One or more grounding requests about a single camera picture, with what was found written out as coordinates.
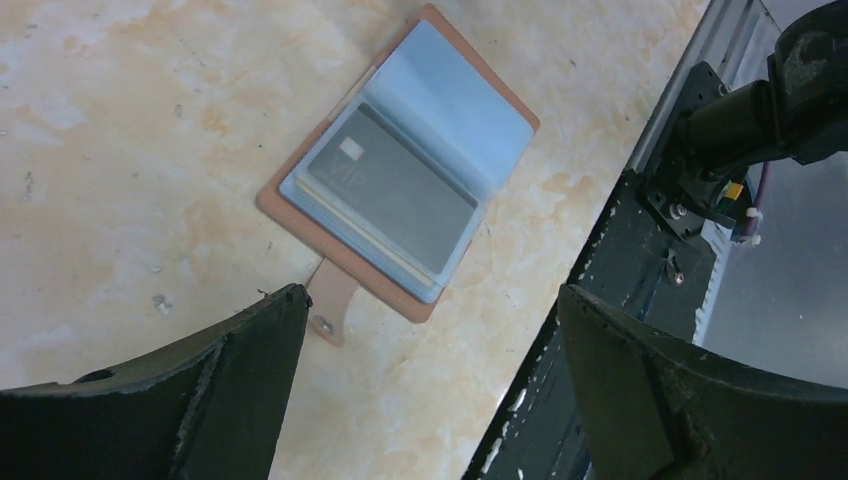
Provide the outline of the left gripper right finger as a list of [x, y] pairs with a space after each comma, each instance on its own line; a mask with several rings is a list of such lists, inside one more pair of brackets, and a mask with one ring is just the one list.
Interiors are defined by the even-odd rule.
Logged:
[[843, 479], [847, 392], [760, 370], [576, 285], [557, 317], [598, 479]]

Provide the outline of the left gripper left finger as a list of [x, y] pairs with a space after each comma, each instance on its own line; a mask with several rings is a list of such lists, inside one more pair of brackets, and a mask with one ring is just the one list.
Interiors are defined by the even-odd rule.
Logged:
[[290, 284], [148, 354], [1, 394], [5, 479], [265, 479], [312, 301]]

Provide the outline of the brown leather card holder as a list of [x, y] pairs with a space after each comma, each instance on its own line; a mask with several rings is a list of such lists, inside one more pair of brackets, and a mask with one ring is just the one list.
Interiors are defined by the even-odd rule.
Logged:
[[413, 16], [259, 191], [318, 252], [313, 330], [344, 344], [354, 293], [429, 319], [538, 116], [433, 4]]

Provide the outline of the grey card sleeve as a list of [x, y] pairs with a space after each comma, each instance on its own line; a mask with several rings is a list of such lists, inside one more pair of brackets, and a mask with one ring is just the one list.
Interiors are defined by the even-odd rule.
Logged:
[[349, 111], [301, 176], [432, 276], [452, 268], [477, 209], [469, 193], [366, 102]]

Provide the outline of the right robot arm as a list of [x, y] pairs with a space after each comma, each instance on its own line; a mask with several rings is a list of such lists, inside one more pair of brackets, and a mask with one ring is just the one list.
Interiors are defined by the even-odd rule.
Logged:
[[795, 20], [766, 66], [766, 79], [733, 88], [705, 61], [690, 69], [643, 171], [645, 205], [676, 237], [698, 235], [705, 221], [733, 228], [720, 199], [750, 166], [846, 151], [846, 2]]

